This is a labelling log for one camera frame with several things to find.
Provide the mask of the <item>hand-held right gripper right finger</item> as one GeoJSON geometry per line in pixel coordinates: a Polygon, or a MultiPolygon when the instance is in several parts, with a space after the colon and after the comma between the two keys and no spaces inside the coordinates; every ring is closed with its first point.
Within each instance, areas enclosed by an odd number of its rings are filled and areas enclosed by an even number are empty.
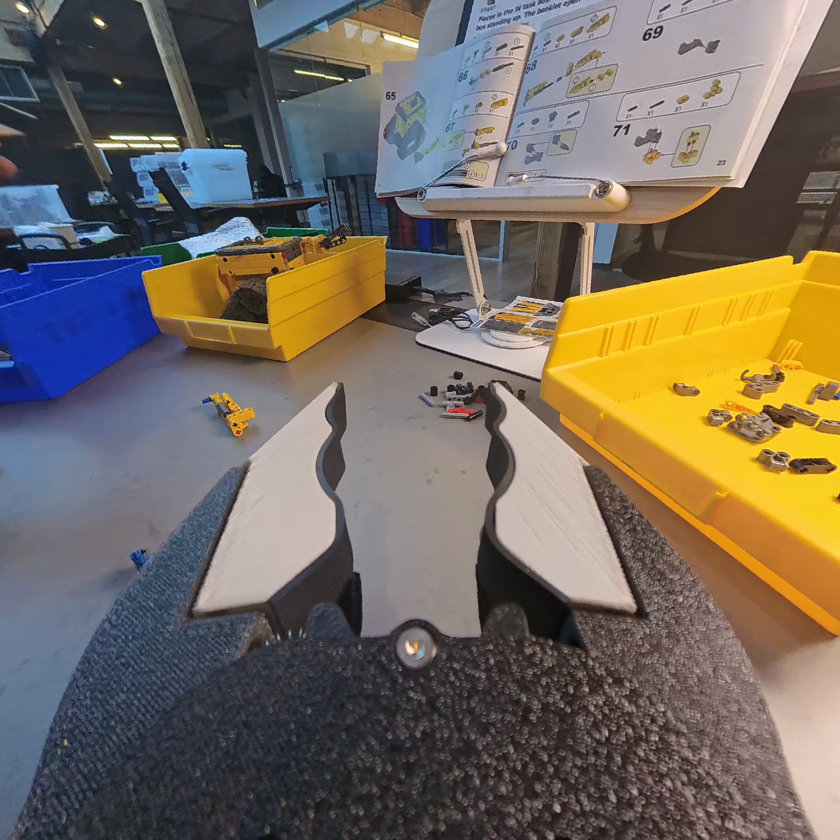
{"type": "Polygon", "coordinates": [[[492,492],[477,554],[479,622],[577,634],[580,613],[640,617],[640,594],[580,456],[501,382],[484,391],[492,492]]]}

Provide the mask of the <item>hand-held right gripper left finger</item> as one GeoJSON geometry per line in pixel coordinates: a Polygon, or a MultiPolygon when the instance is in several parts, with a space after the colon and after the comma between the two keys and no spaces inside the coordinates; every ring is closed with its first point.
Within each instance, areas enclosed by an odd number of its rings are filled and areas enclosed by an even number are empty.
{"type": "Polygon", "coordinates": [[[310,610],[336,605],[361,634],[361,576],[337,488],[347,428],[334,382],[244,466],[211,541],[191,617],[260,613],[276,634],[304,634],[310,610]]]}

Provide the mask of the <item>yellow plastic bin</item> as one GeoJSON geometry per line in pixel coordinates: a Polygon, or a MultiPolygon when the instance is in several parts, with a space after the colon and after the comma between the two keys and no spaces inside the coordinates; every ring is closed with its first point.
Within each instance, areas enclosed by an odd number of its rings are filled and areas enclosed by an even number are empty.
{"type": "Polygon", "coordinates": [[[751,445],[706,423],[734,401],[805,405],[838,381],[838,253],[813,251],[573,297],[541,396],[562,425],[833,635],[839,627],[838,472],[774,473],[762,447],[839,463],[838,435],[804,426],[751,445]],[[740,374],[794,360],[777,395],[740,374]]]}
{"type": "Polygon", "coordinates": [[[152,316],[190,348],[289,362],[385,299],[386,237],[349,237],[267,281],[267,322],[222,318],[215,258],[143,272],[152,316]]]}

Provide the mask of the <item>white metal book stand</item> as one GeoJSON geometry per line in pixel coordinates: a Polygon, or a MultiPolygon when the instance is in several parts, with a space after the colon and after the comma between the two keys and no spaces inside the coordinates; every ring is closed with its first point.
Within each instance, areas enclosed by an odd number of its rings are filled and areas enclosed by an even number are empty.
{"type": "MultiPolygon", "coordinates": [[[[582,227],[581,294],[592,289],[595,225],[656,224],[683,215],[718,190],[713,185],[655,185],[624,187],[591,177],[559,178],[515,175],[503,186],[456,187],[430,182],[416,195],[398,196],[396,203],[416,218],[456,221],[469,273],[477,317],[492,312],[480,273],[472,222],[574,223],[582,227]]],[[[538,382],[548,344],[529,336],[492,333],[472,325],[461,330],[449,323],[428,327],[416,335],[428,350],[484,364],[538,382]]]]}

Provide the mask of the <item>white instruction booklet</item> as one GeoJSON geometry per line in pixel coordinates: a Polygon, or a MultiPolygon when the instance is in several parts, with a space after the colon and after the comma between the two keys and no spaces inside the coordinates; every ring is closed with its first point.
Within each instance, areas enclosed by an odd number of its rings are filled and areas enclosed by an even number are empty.
{"type": "Polygon", "coordinates": [[[386,63],[375,193],[743,186],[832,5],[602,1],[386,63]]]}

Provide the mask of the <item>white printed task poster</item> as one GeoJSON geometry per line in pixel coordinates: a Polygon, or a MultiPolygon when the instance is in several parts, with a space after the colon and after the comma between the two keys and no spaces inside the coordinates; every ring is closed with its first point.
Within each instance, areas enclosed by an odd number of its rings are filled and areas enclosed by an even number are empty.
{"type": "Polygon", "coordinates": [[[543,20],[594,4],[595,1],[432,1],[423,18],[416,57],[434,56],[469,42],[484,29],[511,23],[536,28],[543,20]]]}

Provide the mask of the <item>pile of black red pegs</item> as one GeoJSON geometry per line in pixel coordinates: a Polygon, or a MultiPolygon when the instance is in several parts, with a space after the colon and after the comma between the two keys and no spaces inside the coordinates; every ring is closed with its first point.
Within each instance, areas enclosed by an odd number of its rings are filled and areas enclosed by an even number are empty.
{"type": "Polygon", "coordinates": [[[501,391],[508,392],[520,403],[524,403],[529,395],[526,388],[505,379],[494,378],[479,384],[455,379],[444,388],[431,385],[425,392],[421,392],[417,399],[438,410],[441,417],[453,417],[466,422],[483,418],[486,425],[490,425],[498,419],[503,410],[501,391]]]}

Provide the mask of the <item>yellow grey sticker sheet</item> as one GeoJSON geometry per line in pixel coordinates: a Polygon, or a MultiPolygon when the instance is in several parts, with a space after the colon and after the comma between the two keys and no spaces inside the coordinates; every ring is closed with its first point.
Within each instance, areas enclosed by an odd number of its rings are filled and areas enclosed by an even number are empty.
{"type": "Polygon", "coordinates": [[[539,340],[552,337],[558,326],[563,303],[517,296],[500,309],[492,309],[476,322],[478,329],[524,335],[539,340]]]}

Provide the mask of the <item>group of grey brick pieces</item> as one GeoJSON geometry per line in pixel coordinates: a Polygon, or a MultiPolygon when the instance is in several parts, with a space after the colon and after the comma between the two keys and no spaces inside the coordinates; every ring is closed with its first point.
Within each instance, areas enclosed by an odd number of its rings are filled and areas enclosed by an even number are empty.
{"type": "MultiPolygon", "coordinates": [[[[745,370],[740,374],[741,396],[757,401],[777,395],[788,373],[797,372],[802,366],[795,360],[774,362],[768,372],[745,370]]],[[[801,425],[812,431],[837,436],[838,420],[824,417],[810,409],[815,403],[838,401],[838,381],[816,383],[800,406],[785,402],[779,406],[763,403],[751,407],[734,401],[724,402],[721,407],[707,410],[706,423],[711,427],[728,430],[741,441],[751,445],[772,443],[784,431],[801,425]]],[[[825,456],[797,456],[774,448],[762,447],[755,456],[756,461],[768,471],[789,472],[798,476],[828,476],[838,472],[838,464],[825,456]]]]}

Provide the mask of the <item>black power adapter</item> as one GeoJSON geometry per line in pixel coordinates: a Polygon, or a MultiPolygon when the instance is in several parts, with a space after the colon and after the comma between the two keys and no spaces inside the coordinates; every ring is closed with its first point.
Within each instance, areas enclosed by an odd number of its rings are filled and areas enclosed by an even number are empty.
{"type": "Polygon", "coordinates": [[[448,305],[454,301],[471,298],[471,291],[446,291],[425,287],[420,275],[412,275],[395,282],[389,282],[385,277],[385,301],[392,303],[424,302],[437,305],[448,305]]]}

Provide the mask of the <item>white foam sheet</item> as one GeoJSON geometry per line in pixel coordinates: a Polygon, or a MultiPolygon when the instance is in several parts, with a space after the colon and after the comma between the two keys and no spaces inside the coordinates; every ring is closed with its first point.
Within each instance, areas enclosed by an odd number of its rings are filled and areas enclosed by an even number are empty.
{"type": "Polygon", "coordinates": [[[261,244],[264,235],[247,218],[236,216],[224,222],[214,231],[185,238],[176,244],[188,254],[188,259],[214,254],[219,249],[242,244],[261,244]]]}

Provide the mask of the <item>green plastic bin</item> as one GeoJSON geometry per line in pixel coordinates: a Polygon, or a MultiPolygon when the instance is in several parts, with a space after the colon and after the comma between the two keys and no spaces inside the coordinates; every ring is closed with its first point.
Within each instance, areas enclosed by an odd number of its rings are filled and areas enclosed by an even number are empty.
{"type": "MultiPolygon", "coordinates": [[[[290,238],[290,237],[317,237],[326,235],[327,228],[306,228],[306,227],[268,227],[264,235],[264,239],[271,238],[290,238]]],[[[171,266],[188,261],[188,254],[176,244],[177,241],[165,243],[161,245],[144,246],[140,249],[140,255],[143,257],[159,256],[163,266],[171,266]]]]}

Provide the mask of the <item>white plastic storage box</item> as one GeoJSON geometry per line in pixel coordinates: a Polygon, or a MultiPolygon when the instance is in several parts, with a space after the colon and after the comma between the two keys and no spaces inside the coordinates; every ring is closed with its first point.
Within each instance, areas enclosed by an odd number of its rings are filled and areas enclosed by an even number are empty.
{"type": "Polygon", "coordinates": [[[191,193],[193,207],[216,203],[241,203],[253,197],[248,156],[237,149],[186,149],[178,156],[191,193]]]}

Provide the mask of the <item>stack of clear storage boxes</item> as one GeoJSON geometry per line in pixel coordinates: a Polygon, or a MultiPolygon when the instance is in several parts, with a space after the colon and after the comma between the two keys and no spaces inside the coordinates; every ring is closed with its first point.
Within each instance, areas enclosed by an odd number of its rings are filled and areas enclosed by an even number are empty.
{"type": "Polygon", "coordinates": [[[158,203],[158,189],[152,173],[166,171],[180,192],[189,188],[188,181],[179,164],[180,152],[154,152],[129,158],[130,168],[135,174],[144,201],[158,203]]]}

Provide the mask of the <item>light wooden post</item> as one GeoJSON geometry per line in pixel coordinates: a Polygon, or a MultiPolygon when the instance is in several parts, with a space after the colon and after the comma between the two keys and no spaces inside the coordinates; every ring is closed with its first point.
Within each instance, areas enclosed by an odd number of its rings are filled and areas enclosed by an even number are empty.
{"type": "Polygon", "coordinates": [[[191,148],[206,149],[210,146],[206,128],[166,3],[141,1],[140,4],[181,118],[187,145],[191,148]]]}
{"type": "Polygon", "coordinates": [[[102,184],[102,188],[108,191],[112,182],[112,172],[102,151],[95,144],[65,73],[52,60],[47,63],[46,70],[93,171],[102,184]]]}

